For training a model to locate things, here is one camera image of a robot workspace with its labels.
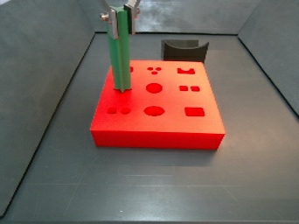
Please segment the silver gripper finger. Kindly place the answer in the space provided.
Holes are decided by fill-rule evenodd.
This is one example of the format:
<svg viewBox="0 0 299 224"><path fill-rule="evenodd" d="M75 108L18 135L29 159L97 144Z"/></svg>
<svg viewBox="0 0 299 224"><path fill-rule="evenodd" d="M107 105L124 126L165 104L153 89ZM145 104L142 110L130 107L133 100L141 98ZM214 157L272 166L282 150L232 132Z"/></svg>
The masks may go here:
<svg viewBox="0 0 299 224"><path fill-rule="evenodd" d="M128 21L128 33L136 33L136 18L140 13L138 4L141 0L128 0L124 4L124 9L126 11L126 21Z"/></svg>
<svg viewBox="0 0 299 224"><path fill-rule="evenodd" d="M99 20L106 22L107 33L111 39L118 38L117 34L117 11L107 5L106 0L98 0L103 12L99 14Z"/></svg>

